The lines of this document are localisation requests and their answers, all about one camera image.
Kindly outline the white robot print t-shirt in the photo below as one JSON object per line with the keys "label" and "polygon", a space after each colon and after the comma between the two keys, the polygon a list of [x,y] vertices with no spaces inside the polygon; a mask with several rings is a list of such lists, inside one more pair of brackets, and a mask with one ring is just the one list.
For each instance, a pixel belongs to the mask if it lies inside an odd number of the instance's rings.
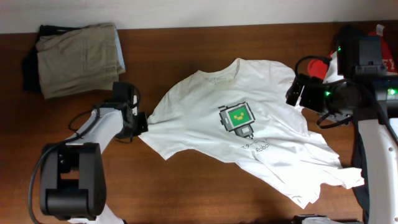
{"label": "white robot print t-shirt", "polygon": [[237,164],[302,208],[318,200],[322,184],[363,185],[361,170],[342,167],[323,136],[308,130],[301,107],[285,102],[294,78],[270,60],[197,71],[164,95],[141,139],[164,159],[194,149]]}

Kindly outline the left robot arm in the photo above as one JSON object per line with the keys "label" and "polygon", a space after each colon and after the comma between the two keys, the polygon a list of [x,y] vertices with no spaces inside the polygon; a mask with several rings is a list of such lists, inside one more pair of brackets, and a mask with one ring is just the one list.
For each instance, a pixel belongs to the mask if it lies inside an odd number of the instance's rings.
{"label": "left robot arm", "polygon": [[106,204],[102,153],[112,139],[147,131],[137,102],[110,101],[90,111],[90,118],[69,138],[46,145],[35,167],[40,175],[40,209],[70,223],[124,223]]}

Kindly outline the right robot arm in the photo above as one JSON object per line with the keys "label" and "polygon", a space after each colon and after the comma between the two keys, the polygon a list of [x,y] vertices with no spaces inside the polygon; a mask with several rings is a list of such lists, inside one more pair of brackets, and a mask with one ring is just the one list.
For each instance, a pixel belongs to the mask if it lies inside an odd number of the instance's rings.
{"label": "right robot arm", "polygon": [[336,43],[336,80],[296,72],[289,105],[320,114],[317,126],[355,126],[354,165],[364,187],[355,196],[365,223],[397,223],[397,76],[388,75],[378,36],[357,35]]}

